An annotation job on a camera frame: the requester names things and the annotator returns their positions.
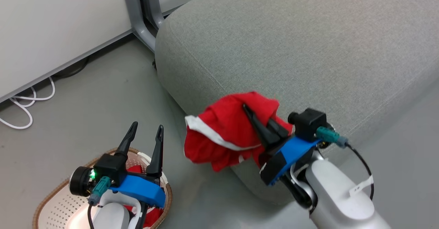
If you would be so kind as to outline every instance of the gray ottoman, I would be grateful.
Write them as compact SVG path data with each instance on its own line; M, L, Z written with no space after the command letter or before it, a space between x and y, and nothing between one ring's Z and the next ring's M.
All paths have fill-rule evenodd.
M284 119L322 110L361 151L437 79L438 9L439 0L193 0L158 32L158 77L192 115L252 90L278 99ZM340 163L348 151L324 154ZM291 201L282 185L263 185L252 160L233 170L260 198Z

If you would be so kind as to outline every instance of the white cable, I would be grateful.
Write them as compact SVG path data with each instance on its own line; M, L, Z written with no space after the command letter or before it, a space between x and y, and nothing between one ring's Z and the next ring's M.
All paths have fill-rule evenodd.
M55 83L54 83L52 77L49 77L49 79L50 79L50 83L52 84L52 94L50 96L45 97L45 98L37 98L35 89L33 87L30 87L32 89L32 92L33 92L33 98L26 97L26 96L12 96L12 98L9 99L14 104L16 104L18 107L20 107L22 110L24 110L25 113L28 115L29 123L26 126L15 126L15 125L8 123L7 121L4 121L2 118L0 118L0 122L4 123L5 125L13 128L13 129L27 129L28 127L30 127L33 123L33 118L32 118L32 115L30 115L30 112L26 108L35 104L35 101L49 100L55 95ZM31 100L32 102L30 102L29 104L20 104L17 101L17 99Z

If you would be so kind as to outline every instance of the whiteboard stand leg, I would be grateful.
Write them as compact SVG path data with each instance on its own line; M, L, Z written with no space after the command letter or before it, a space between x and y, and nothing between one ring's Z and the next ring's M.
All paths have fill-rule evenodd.
M155 53L155 37L149 32L143 22L140 0L125 0L125 3L127 4L128 15L130 16L134 35Z
M155 29L159 29L165 18L163 18L162 9L159 0L143 0L143 6L146 11L146 18L151 22Z

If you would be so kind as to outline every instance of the red garment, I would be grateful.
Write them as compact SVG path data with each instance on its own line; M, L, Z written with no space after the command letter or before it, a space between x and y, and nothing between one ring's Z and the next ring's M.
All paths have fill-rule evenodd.
M142 173L142 167L140 165L133 166L133 167L128 168L127 171ZM129 211L133 211L132 206L125 205L124 207L126 207ZM160 209L160 208L154 208L154 209L149 208L148 211L149 212L147 212L147 214L146 214L143 228L151 227L158 220L158 218L160 218L160 216L162 216L162 214L163 214L163 209Z
M194 163L211 163L214 171L237 165L264 151L242 106L246 104L262 124L270 118L292 131L292 125L276 116L279 102L257 92L237 93L223 97L198 117L185 117L188 133L185 155Z

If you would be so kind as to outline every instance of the laundry basket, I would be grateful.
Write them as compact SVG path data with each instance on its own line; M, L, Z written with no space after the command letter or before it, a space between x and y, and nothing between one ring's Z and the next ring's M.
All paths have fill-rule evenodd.
M116 149L110 150L109 154L114 154ZM93 167L96 158L89 162L86 166ZM151 162L151 158L130 148L128 152L127 168L140 165L142 171L146 171L146 167ZM160 186L164 188L166 194L165 207L162 215L155 221L151 227L145 229L157 228L168 215L172 202L172 190L168 184L165 174L160 178ZM33 215L33 229L83 229L89 228L87 220L87 198L83 196L74 196L69 190L69 180L62 182L55 190L53 190L37 207Z

